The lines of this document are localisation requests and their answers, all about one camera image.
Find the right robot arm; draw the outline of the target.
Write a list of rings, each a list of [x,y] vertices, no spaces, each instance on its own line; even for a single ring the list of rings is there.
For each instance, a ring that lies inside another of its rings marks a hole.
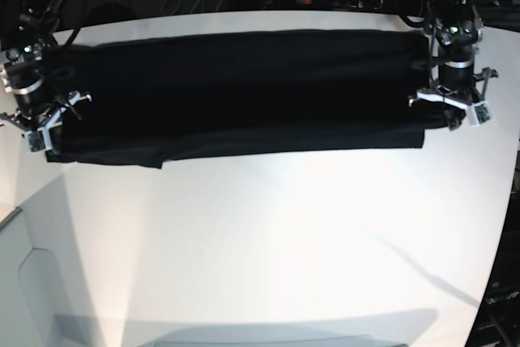
[[[56,60],[76,39],[75,28],[65,44],[57,46],[54,32],[67,0],[22,0],[18,30],[7,38],[1,52],[1,79],[4,89],[17,103],[17,111],[1,114],[1,120],[23,132],[41,132],[73,104],[60,92],[51,93],[46,75],[54,66],[45,60],[46,52]]]

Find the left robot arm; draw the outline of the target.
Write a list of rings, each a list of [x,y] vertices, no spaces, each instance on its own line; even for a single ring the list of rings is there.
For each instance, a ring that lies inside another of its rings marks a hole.
[[[475,71],[475,56],[483,38],[483,21],[471,0],[423,0],[426,15],[422,30],[430,37],[428,84],[415,101],[439,103],[446,126],[455,130],[467,120],[480,126],[492,119],[486,93],[489,81],[499,76],[485,67]]]

